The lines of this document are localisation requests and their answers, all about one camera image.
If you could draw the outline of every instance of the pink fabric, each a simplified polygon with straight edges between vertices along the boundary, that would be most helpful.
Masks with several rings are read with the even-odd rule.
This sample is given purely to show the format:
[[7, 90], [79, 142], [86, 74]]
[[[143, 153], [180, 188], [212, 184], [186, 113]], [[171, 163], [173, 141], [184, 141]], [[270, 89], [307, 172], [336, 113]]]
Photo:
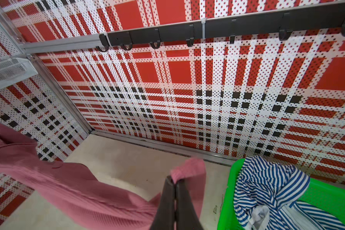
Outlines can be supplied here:
[[[0, 173], [9, 174], [37, 190], [85, 228], [149, 228], [157, 211], [159, 194], [148, 202], [132, 192], [97, 181], [82, 164], [41, 161], [36, 146], [36, 141], [0, 124]], [[199, 216], [206, 182], [203, 160], [188, 159], [172, 170], [171, 176], [175, 182], [186, 178]]]

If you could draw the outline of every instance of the white zip tie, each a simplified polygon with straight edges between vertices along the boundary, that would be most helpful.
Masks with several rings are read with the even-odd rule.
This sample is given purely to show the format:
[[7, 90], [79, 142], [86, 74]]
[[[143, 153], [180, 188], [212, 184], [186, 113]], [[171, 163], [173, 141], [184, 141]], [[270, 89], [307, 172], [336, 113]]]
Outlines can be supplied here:
[[202, 23], [202, 37], [203, 37], [203, 39], [206, 39], [206, 27], [205, 27], [205, 25], [206, 25], [206, 20], [207, 20], [207, 18], [202, 18], [201, 20], [200, 20], [200, 22]]

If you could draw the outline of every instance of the white floor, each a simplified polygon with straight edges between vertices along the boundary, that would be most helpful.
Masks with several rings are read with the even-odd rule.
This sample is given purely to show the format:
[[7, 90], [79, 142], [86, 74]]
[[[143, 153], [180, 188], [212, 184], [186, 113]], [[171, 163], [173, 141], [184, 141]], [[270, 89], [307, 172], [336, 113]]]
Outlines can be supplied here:
[[[100, 182], [133, 191], [146, 200], [161, 192], [170, 169], [187, 158], [89, 135], [65, 162], [85, 164]], [[206, 162], [207, 181], [201, 224], [215, 230], [230, 167]], [[36, 192], [1, 225], [0, 230], [83, 230]]]

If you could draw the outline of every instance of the pink cloth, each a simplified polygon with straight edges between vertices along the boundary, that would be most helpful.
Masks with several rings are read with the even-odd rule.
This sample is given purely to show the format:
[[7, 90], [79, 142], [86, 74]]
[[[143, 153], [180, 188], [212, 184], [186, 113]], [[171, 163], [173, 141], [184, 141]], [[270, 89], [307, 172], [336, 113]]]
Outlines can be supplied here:
[[[157, 211], [158, 194], [149, 202], [142, 197], [97, 181], [84, 165], [46, 162], [37, 157], [37, 142], [0, 124], [0, 173], [37, 190], [75, 223], [94, 230], [148, 229]], [[186, 179], [199, 217], [205, 190], [203, 160], [188, 159], [171, 170], [174, 182]]]

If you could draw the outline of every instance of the black square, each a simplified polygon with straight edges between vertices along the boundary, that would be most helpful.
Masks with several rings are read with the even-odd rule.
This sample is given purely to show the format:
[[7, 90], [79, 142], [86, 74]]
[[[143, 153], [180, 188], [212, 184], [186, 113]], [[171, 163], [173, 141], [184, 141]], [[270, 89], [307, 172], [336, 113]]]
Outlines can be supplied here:
[[281, 105], [274, 105], [273, 108], [272, 108], [272, 111], [280, 112], [280, 109], [281, 109]]
[[292, 96], [290, 103], [299, 103], [301, 99], [302, 99], [302, 96]]
[[6, 114], [2, 115], [0, 118], [5, 122], [10, 119], [10, 117]]
[[270, 122], [267, 122], [265, 125], [266, 128], [272, 128], [272, 126], [273, 126], [273, 123], [270, 123]]
[[285, 109], [285, 113], [294, 113], [296, 107], [288, 106]]
[[33, 101], [34, 103], [37, 103], [37, 102], [39, 102], [40, 100], [37, 99], [37, 97], [34, 97], [34, 98], [32, 98], [32, 101]]
[[32, 104], [31, 104], [30, 102], [25, 102], [24, 105], [25, 105], [27, 108], [29, 108], [29, 107], [32, 106]]
[[15, 121], [12, 121], [12, 122], [10, 122], [9, 123], [9, 125], [11, 126], [11, 127], [15, 127], [15, 126], [17, 126], [18, 125], [18, 123], [17, 122], [15, 122]]
[[35, 114], [35, 113], [38, 112], [38, 110], [37, 110], [36, 108], [33, 108], [33, 109], [31, 109], [31, 112], [32, 112], [33, 114]]
[[251, 99], [252, 93], [244, 93], [244, 99]]
[[287, 95], [278, 95], [276, 101], [277, 102], [284, 102]]
[[233, 98], [239, 98], [240, 97], [240, 92], [233, 92], [232, 93]]
[[248, 102], [243, 102], [242, 103], [242, 108], [249, 108], [249, 103]]
[[284, 128], [285, 128], [285, 125], [278, 124], [278, 125], [276, 126], [276, 129], [277, 129], [277, 130], [283, 130]]

